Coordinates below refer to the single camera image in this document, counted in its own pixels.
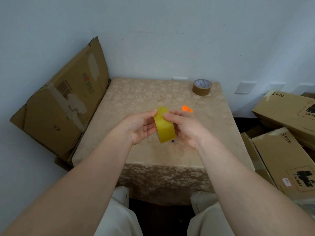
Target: tablecloth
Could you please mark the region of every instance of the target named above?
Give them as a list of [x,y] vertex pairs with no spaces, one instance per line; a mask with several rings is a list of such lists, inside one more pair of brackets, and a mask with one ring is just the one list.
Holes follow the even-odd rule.
[[[74,156],[76,166],[126,115],[166,105],[169,110],[186,104],[199,121],[249,168],[254,169],[222,88],[212,83],[210,94],[192,92],[192,82],[113,78]],[[131,189],[131,197],[160,204],[190,204],[196,190],[213,188],[196,150],[176,138],[161,144],[153,134],[132,147],[117,186]]]

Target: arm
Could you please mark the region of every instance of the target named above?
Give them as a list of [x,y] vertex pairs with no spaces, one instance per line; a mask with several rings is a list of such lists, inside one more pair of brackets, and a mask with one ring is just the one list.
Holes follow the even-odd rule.
[[198,151],[235,235],[314,234],[311,216],[243,165],[193,114],[173,111],[164,118]]
[[132,145],[156,132],[156,110],[127,116],[78,166],[30,205],[7,235],[94,235]]

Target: forearm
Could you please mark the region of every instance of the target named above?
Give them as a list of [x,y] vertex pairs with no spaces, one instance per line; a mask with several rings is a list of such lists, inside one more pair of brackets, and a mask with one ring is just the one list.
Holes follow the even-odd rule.
[[311,235],[313,219],[242,164],[211,133],[197,144],[224,214],[236,235]]
[[29,206],[4,235],[93,235],[132,143],[119,127]]

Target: right hand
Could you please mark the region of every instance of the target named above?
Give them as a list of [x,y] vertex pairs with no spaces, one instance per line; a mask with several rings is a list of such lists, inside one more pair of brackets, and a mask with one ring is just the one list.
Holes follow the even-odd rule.
[[209,131],[190,112],[181,110],[170,111],[169,113],[164,113],[163,117],[167,121],[176,124],[176,133],[178,133],[178,136],[192,148],[196,148],[196,145],[203,137],[203,134],[209,133]]

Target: clear packing tape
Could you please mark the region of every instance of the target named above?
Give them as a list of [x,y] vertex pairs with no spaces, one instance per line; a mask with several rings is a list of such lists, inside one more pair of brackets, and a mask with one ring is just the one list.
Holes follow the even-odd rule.
[[167,107],[158,107],[158,112],[154,117],[160,143],[165,143],[176,138],[174,124],[163,118],[164,113],[168,113]]

